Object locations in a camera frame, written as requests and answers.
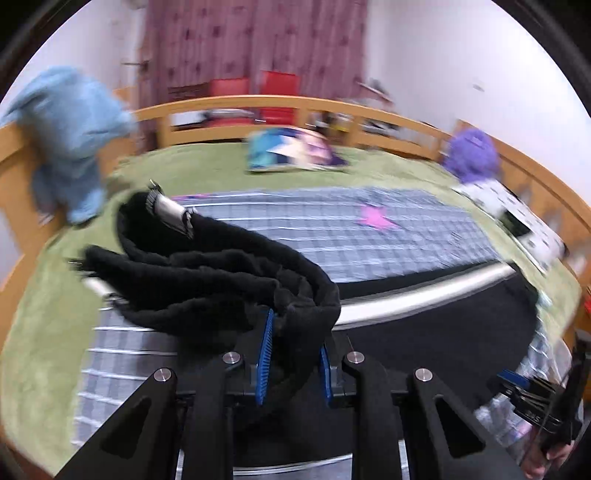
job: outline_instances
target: pillow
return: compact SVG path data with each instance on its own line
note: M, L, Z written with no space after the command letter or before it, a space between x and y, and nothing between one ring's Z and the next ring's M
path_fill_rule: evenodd
M294 168L335 170L347 165L323 135L304 128L270 128L248 137L248 170L251 172Z
M223 118L254 118L255 114L250 110L240 108L216 108L208 110L205 115L209 120L218 120Z
M542 273L564 256L565 246L559 235L498 180L476 181L453 190L498 220Z

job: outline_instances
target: wooden bed frame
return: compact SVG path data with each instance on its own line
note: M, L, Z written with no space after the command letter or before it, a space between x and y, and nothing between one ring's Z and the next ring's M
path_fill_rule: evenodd
M122 100L129 101L131 89L115 92ZM211 140L244 138L252 131L268 128L265 124L236 127L195 128L175 131L170 124L170 115L213 108L260 108L282 107L296 110L296 125L306 127L312 112L334 112L350 115L352 120L345 136L345 145L350 147L379 147L411 157L430 161L441 159L441 150L451 135L421 122L364 106L333 100L296 96L225 96L210 97L156 105L137 110L140 121L155 120L158 145L171 145ZM421 134L424 142L395 140L362 131L365 119L373 119L398 125ZM458 122L456 130L468 126ZM565 265L577 277L583 291L591 282L591 207L571 188L565 185L546 168L532 158L493 138L502 160L503 183L512 191L528 197L530 208L542 219L558 222L558 233L566 243L570 255ZM135 153L131 139L111 142L99 154L102 173L109 174L119 160ZM41 225L31 196L31 175L42 162L27 133L15 124L0 129L0 210L3 211L20 248L17 264L0 284L0 349L11 327L13 315L25 290L27 281L35 269L37 255L44 244L64 226L64 215L59 213L49 223ZM576 322L585 319L582 307Z

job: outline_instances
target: pink star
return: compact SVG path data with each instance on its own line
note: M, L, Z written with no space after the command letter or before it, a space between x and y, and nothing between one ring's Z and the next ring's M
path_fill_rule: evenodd
M373 207L371 205L364 205L361 207L362 219L359 221L361 225L367 225L377 230L398 228L396 223L388 220L384 213L386 208L384 207Z

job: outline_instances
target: green blanket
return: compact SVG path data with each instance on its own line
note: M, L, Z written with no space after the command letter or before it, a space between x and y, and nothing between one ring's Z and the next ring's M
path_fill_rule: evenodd
M243 144L171 147L134 157L108 180L113 192L100 218L84 228L64 228L40 254L0 358L0 415L14 445L50 473L72 455L73 416L80 369L98 321L99 299L82 286L65 259L87 244L118 250L113 219L118 205L150 179L169 196L248 189L321 186L382 186L423 189L468 210L506 259L514 260L553 305L541 315L553 343L578 302L576 279L560 264L544 278L496 223L450 190L457 180L432 162L383 152L340 148L348 171L247 174Z

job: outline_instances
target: curtain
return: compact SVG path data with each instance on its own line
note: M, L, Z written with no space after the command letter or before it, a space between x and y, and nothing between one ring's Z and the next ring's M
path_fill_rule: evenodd
M368 0L150 0L140 50L141 106L171 90L260 72L300 76L300 93L355 97Z

